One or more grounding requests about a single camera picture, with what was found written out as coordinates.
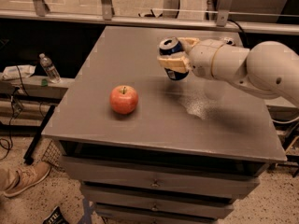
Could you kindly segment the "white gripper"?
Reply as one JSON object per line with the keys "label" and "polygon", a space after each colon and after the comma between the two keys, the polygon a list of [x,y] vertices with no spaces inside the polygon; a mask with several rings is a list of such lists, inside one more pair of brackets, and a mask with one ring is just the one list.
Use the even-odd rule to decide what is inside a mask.
{"label": "white gripper", "polygon": [[185,56],[180,58],[158,58],[158,63],[165,69],[170,69],[181,74],[190,70],[200,78],[212,79],[212,63],[218,49],[224,43],[220,40],[207,39],[200,41],[196,37],[179,37],[183,50],[189,53],[189,59]]}

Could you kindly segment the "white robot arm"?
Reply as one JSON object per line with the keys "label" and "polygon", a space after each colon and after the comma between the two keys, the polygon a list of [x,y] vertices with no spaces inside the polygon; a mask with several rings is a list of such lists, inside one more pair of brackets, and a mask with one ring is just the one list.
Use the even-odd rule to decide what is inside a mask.
{"label": "white robot arm", "polygon": [[279,42],[246,49],[221,40],[168,37],[159,44],[157,60],[172,80],[194,73],[262,99],[282,97],[299,106],[299,55]]}

